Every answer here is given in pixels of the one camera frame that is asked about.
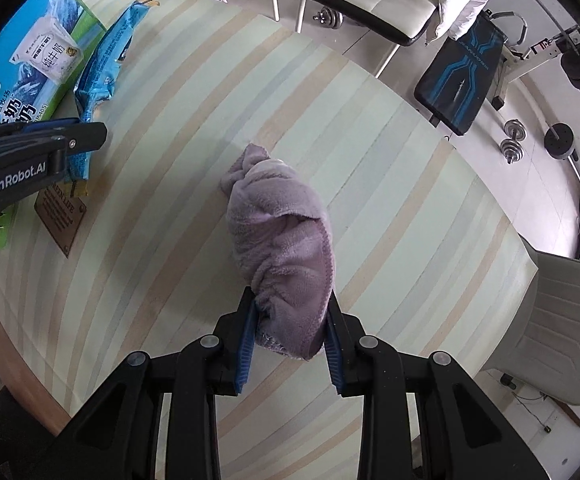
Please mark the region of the purple fluffy towel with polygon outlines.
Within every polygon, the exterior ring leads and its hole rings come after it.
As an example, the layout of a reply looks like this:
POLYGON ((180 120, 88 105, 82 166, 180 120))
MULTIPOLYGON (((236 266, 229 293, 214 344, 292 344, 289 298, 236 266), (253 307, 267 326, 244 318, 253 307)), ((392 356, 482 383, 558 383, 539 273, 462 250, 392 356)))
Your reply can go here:
POLYGON ((253 290, 262 347, 309 360, 323 341, 335 258, 327 208, 280 159, 250 144, 220 180, 233 258, 253 290))

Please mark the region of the blue long snack bag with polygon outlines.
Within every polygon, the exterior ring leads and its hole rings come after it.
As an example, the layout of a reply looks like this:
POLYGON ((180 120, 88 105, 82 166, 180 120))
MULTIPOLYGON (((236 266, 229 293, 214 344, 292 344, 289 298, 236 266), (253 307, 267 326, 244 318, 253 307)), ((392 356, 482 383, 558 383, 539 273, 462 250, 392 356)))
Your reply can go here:
POLYGON ((159 5, 157 0, 134 0, 107 29, 84 66, 74 89, 78 128, 84 136, 69 141, 73 153, 67 157, 64 184, 69 197, 88 193, 92 154, 102 148, 107 137, 106 125, 94 120, 94 112, 103 102, 113 98, 134 30, 145 15, 159 5))

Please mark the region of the brown sign plaque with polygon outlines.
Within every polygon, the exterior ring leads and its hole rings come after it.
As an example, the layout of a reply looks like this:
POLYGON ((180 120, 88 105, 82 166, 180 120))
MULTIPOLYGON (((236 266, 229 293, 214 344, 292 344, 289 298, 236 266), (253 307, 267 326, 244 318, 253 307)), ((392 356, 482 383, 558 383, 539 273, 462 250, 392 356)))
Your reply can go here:
POLYGON ((87 212, 84 202, 52 184, 38 193, 34 208, 58 249, 68 257, 87 212))

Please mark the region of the brown cardboard box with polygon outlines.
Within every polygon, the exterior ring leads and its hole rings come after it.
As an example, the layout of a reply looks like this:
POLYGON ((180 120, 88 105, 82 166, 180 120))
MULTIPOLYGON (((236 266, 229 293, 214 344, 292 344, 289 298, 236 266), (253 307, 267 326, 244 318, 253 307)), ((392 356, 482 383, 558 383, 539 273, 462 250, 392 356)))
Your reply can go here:
MULTIPOLYGON (((0 32, 0 124, 67 119, 53 114, 103 35, 82 0, 24 2, 0 32)), ((14 204, 0 211, 0 247, 14 204)))

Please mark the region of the chrome dumbbell under chair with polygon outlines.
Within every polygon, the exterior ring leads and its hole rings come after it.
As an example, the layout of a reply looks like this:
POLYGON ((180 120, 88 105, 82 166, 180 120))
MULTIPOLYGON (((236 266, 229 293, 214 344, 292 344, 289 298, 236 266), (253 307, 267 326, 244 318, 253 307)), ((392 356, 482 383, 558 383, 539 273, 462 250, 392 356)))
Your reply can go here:
POLYGON ((322 27, 329 29, 339 29, 344 23, 344 15, 337 10, 323 6, 313 15, 313 21, 322 27))

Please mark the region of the barbell on floor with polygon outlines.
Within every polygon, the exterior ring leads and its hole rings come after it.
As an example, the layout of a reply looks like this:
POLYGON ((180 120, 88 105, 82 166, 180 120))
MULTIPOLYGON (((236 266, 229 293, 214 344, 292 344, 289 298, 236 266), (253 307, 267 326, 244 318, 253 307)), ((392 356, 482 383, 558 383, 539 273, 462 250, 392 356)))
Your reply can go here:
POLYGON ((551 158, 565 162, 571 168, 580 187, 580 172, 576 166, 578 156, 575 155, 575 137, 572 128, 563 122, 549 126, 544 135, 544 149, 551 158))

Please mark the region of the black blue weight bench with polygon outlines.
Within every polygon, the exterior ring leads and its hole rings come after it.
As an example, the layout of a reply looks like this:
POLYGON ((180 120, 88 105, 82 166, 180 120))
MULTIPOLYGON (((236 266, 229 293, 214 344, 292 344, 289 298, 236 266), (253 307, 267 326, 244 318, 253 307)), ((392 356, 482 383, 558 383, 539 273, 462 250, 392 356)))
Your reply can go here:
POLYGON ((416 84, 413 95, 456 136, 471 127, 502 57, 506 35, 480 13, 458 40, 447 38, 416 84))

